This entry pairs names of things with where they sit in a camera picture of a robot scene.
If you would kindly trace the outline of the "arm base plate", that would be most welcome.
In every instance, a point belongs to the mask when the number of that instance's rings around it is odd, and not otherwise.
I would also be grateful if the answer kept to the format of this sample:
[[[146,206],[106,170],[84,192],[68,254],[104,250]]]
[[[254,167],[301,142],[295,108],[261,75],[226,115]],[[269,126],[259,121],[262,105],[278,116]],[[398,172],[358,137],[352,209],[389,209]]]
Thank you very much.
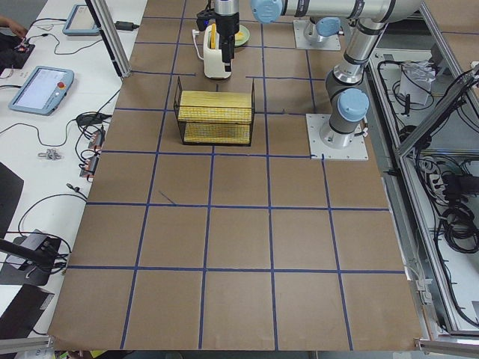
[[[367,161],[368,154],[358,124],[346,135],[335,132],[329,123],[330,114],[306,114],[310,157],[317,160]]]
[[[341,20],[338,17],[294,20],[293,30],[297,49],[339,51],[341,44],[338,33]]]

